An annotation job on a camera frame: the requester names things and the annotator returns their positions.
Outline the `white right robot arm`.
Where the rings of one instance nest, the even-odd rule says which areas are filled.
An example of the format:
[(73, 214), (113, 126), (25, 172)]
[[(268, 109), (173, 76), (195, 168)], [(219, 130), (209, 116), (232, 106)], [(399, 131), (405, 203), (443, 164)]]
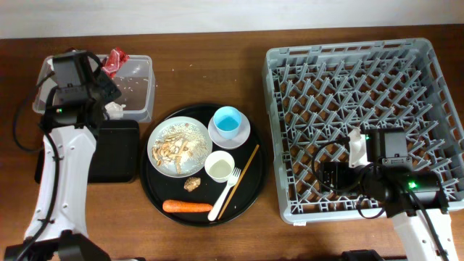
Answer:
[(451, 217), (444, 188), (433, 172), (413, 172), (406, 167), (379, 163), (350, 168), (344, 162), (323, 162), (316, 176), (320, 184), (339, 195), (360, 195), (355, 205), (375, 199), (393, 223), (409, 260), (457, 260)]

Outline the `red snack wrapper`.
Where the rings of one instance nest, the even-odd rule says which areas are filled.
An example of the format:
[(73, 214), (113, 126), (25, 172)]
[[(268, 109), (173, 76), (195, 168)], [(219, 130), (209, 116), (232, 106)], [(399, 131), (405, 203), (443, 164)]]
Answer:
[(114, 78), (129, 58), (130, 57), (121, 48), (116, 47), (111, 50), (109, 55), (102, 62), (102, 69), (110, 78)]

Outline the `white plastic cup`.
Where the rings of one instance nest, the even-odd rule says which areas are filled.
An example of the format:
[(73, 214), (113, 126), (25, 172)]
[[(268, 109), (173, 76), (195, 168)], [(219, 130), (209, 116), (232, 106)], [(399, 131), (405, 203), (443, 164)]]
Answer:
[(232, 155), (225, 151), (212, 152), (204, 163), (208, 176), (218, 183), (226, 182), (234, 168), (235, 161)]

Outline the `grey plate with food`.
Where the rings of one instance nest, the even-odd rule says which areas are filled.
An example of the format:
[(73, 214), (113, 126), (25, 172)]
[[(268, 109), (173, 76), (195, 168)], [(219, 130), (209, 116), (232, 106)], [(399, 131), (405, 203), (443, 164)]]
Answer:
[(151, 132), (146, 145), (149, 164), (171, 178), (198, 173), (212, 153), (212, 140), (206, 126), (185, 116), (161, 122)]

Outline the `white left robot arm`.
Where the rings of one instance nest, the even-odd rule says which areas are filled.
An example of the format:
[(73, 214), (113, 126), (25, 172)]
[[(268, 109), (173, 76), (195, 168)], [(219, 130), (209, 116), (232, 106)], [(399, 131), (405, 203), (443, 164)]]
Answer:
[(8, 246), (5, 260), (109, 260), (86, 229), (88, 172), (104, 107), (120, 96), (101, 70), (55, 69), (58, 85), (49, 92), (39, 123), (43, 170), (33, 218), (22, 244)]

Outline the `light blue plastic cup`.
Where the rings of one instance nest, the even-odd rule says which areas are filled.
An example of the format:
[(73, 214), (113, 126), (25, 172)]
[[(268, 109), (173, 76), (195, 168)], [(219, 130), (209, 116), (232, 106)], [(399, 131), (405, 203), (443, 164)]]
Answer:
[(235, 107), (221, 107), (214, 113), (213, 123), (223, 138), (232, 139), (238, 135), (241, 113)]

